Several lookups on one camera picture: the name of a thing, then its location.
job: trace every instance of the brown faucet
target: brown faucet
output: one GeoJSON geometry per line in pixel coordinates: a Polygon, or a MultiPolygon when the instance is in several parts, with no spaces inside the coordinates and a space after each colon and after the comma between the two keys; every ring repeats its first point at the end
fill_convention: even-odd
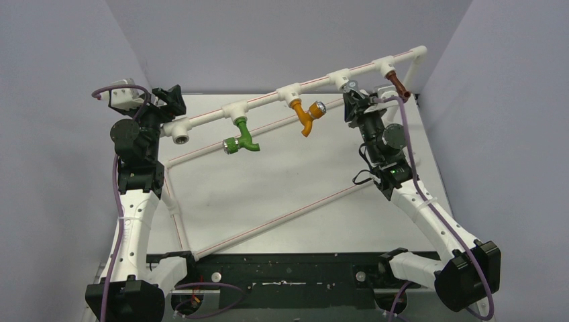
{"type": "Polygon", "coordinates": [[[395,70],[388,72],[385,75],[385,78],[395,86],[395,90],[397,91],[397,94],[399,94],[399,97],[403,99],[403,102],[407,102],[409,97],[411,97],[411,92],[409,92],[405,86],[403,86],[401,81],[399,81],[397,74],[395,74],[395,70]]]}

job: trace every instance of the gray wall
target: gray wall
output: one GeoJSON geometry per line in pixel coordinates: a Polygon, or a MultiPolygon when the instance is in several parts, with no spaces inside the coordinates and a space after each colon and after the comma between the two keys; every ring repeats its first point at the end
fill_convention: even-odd
{"type": "Polygon", "coordinates": [[[103,0],[0,4],[0,321],[79,321],[116,207],[109,129],[90,98],[146,85],[103,0]]]}
{"type": "Polygon", "coordinates": [[[502,249],[499,321],[567,320],[568,16],[474,1],[420,99],[454,215],[502,249]]]}
{"type": "MultiPolygon", "coordinates": [[[[418,90],[471,0],[107,2],[152,86],[267,93],[425,45],[418,90]]],[[[377,74],[358,80],[384,83],[377,74]]]]}

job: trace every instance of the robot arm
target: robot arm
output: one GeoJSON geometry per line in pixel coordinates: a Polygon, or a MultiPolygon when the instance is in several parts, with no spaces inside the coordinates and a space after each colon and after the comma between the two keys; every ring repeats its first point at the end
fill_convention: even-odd
{"type": "Polygon", "coordinates": [[[123,217],[118,219],[111,256],[101,279],[98,284],[87,286],[85,300],[99,319],[102,303],[106,301],[107,309],[103,310],[106,321],[157,322],[163,318],[165,296],[187,275],[187,260],[182,257],[164,258],[155,270],[146,270],[150,226],[164,184],[164,166],[158,161],[160,125],[185,114],[186,107],[179,86],[169,91],[152,91],[166,103],[160,107],[150,103],[148,92],[140,105],[138,94],[122,87],[139,88],[132,80],[123,80],[99,91],[108,91],[110,108],[133,117],[118,121],[111,130],[118,156],[116,184],[123,217]],[[117,257],[113,260],[117,246],[117,257]]]}
{"type": "Polygon", "coordinates": [[[408,144],[403,126],[395,123],[386,126],[382,120],[386,108],[391,106],[386,104],[388,98],[398,95],[399,91],[387,88],[366,95],[354,80],[349,80],[342,91],[344,121],[350,127],[359,128],[362,134],[362,148],[366,148],[369,160],[361,149],[360,155],[368,164],[376,187],[411,218],[440,258],[423,258],[399,248],[381,256],[380,270],[395,278],[436,290],[441,301],[453,311],[465,309],[483,299],[486,291],[475,265],[467,256],[467,250],[454,237],[456,232],[480,265],[490,291],[496,292],[500,280],[500,250],[491,241],[483,244],[458,225],[436,202],[436,198],[425,190],[422,181],[417,179],[415,186],[412,168],[403,153],[403,148],[408,144]],[[423,192],[425,201],[417,187],[423,192]],[[453,231],[443,224],[441,218],[453,231]]]}
{"type": "MultiPolygon", "coordinates": [[[[427,196],[422,181],[419,187],[427,196]]],[[[500,257],[498,247],[491,241],[482,244],[466,231],[436,202],[436,198],[423,201],[413,182],[401,183],[394,189],[391,202],[403,210],[423,232],[439,254],[440,260],[431,260],[404,249],[382,256],[383,265],[389,267],[394,277],[410,280],[436,290],[441,301],[451,310],[458,312],[468,305],[483,299],[485,291],[465,249],[458,243],[448,228],[427,206],[432,204],[443,218],[454,228],[466,243],[480,264],[492,292],[498,291],[500,283],[500,257]]]]}

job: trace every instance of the green faucet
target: green faucet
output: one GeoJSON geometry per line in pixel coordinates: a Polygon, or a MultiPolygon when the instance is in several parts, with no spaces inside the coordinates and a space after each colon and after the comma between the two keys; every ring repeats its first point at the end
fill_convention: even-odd
{"type": "Polygon", "coordinates": [[[223,141],[223,151],[227,154],[233,154],[239,151],[240,148],[245,148],[249,151],[259,151],[259,145],[253,143],[253,137],[247,129],[247,119],[245,117],[239,117],[235,120],[235,126],[241,132],[241,136],[238,138],[229,138],[223,141]]]}

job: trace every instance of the screw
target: screw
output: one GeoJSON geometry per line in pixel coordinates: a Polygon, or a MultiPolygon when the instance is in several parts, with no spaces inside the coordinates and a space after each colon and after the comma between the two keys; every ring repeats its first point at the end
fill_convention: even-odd
{"type": "Polygon", "coordinates": [[[387,272],[387,270],[385,269],[385,266],[383,266],[383,264],[379,263],[378,265],[378,270],[381,274],[387,272]]]}
{"type": "Polygon", "coordinates": [[[356,273],[356,280],[358,282],[365,282],[366,281],[366,273],[359,271],[356,273]]]}
{"type": "Polygon", "coordinates": [[[219,272],[215,272],[211,275],[211,281],[214,283],[218,283],[221,280],[221,274],[219,272]]]}

